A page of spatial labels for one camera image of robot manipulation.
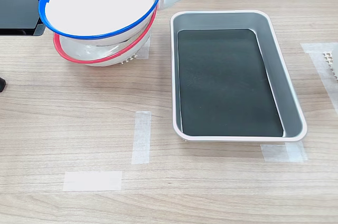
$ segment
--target white tape strip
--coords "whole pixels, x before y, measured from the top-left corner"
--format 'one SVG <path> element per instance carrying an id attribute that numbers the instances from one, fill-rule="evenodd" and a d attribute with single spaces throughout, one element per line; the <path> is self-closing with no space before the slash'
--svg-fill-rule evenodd
<path id="1" fill-rule="evenodd" d="M 266 162 L 304 162 L 307 155 L 302 141 L 285 143 L 284 145 L 261 144 Z"/>
<path id="2" fill-rule="evenodd" d="M 136 112 L 132 164 L 149 163 L 151 122 L 151 111 Z"/>
<path id="3" fill-rule="evenodd" d="M 338 43 L 309 43 L 302 44 L 302 47 L 306 53 L 309 53 L 327 94 L 330 97 L 332 105 L 338 113 L 338 82 L 324 56 L 325 53 L 332 52 L 336 45 L 338 45 Z"/>
<path id="4" fill-rule="evenodd" d="M 307 161 L 307 154 L 302 141 L 285 143 L 286 152 L 290 162 Z"/>
<path id="5" fill-rule="evenodd" d="M 63 191 L 119 191 L 122 171 L 66 172 Z"/>
<path id="6" fill-rule="evenodd" d="M 305 53 L 327 53 L 332 52 L 338 43 L 302 43 Z"/>
<path id="7" fill-rule="evenodd" d="M 151 36 L 149 37 L 148 41 L 142 46 L 142 48 L 139 49 L 138 52 L 136 52 L 136 59 L 149 59 L 150 39 Z"/>

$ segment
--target black object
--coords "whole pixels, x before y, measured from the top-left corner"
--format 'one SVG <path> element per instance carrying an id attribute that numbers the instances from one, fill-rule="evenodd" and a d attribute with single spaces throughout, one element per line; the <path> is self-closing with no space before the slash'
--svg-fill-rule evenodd
<path id="1" fill-rule="evenodd" d="M 4 90 L 5 86 L 6 86 L 6 81 L 0 78 L 0 93 Z"/>
<path id="2" fill-rule="evenodd" d="M 185 134 L 282 137 L 254 32 L 185 30 L 177 42 Z"/>

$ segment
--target wood grain surface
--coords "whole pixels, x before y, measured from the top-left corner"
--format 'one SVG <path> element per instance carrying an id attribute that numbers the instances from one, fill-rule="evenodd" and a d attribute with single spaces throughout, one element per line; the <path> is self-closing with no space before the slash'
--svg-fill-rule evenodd
<path id="1" fill-rule="evenodd" d="M 304 163 L 172 129 L 171 16 L 242 9 L 271 17 L 308 123 Z M 300 45 L 337 41 L 338 0 L 184 0 L 158 13 L 149 60 L 106 68 L 65 61 L 50 31 L 0 37 L 0 223 L 338 223 L 338 115 Z M 143 110 L 150 163 L 131 165 Z M 71 171 L 122 171 L 122 190 L 63 192 Z"/>

